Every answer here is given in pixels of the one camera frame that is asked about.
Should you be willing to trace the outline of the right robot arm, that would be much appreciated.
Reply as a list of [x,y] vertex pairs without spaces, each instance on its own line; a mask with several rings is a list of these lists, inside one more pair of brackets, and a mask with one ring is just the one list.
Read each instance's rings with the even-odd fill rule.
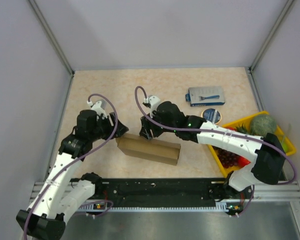
[[285,157],[275,134],[253,136],[223,128],[202,117],[185,115],[176,104],[161,101],[154,95],[145,98],[143,105],[150,112],[141,118],[139,134],[142,137],[151,140],[170,132],[184,141],[210,145],[249,161],[246,166],[227,175],[223,184],[227,197],[235,198],[251,185],[279,183]]

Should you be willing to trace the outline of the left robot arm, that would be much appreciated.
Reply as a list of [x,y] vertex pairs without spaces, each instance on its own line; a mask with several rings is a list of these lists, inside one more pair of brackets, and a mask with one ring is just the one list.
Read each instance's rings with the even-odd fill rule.
[[20,210],[16,216],[24,239],[61,239],[67,223],[81,205],[90,197],[99,198],[104,191],[99,183],[101,178],[95,173],[88,173],[79,180],[78,186],[64,196],[73,174],[88,155],[97,151],[93,148],[94,142],[103,140],[104,146],[128,130],[120,123],[115,110],[110,114],[101,108],[79,113],[76,125],[61,142],[54,166],[39,194],[26,210]]

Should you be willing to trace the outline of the brown cardboard box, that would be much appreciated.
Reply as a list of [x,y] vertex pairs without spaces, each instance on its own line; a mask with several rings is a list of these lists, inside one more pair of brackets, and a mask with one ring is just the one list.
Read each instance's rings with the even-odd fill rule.
[[146,140],[144,137],[125,133],[115,139],[117,147],[130,157],[176,166],[180,157],[181,145],[158,139]]

